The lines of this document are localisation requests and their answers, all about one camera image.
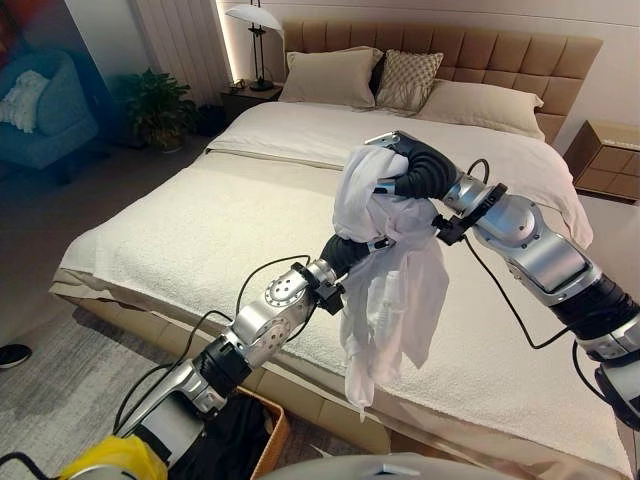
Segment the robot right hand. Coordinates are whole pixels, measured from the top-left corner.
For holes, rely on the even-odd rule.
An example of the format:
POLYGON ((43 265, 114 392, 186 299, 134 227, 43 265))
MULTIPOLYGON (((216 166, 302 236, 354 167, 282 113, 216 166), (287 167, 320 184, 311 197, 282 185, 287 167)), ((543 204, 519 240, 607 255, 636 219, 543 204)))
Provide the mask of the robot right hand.
POLYGON ((380 179, 375 194, 441 200, 460 176, 458 168, 445 155, 404 131, 378 135, 364 144, 390 149, 408 160, 407 171, 380 179))

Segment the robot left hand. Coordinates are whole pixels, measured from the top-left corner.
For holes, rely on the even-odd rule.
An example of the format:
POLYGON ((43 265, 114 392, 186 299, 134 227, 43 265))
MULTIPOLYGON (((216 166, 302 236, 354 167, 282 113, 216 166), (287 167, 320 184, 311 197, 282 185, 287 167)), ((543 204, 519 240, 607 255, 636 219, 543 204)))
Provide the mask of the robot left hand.
POLYGON ((387 237, 359 243, 335 234, 325 244, 320 259, 328 263, 337 278, 341 278, 372 253, 390 248, 394 244, 395 241, 387 237))

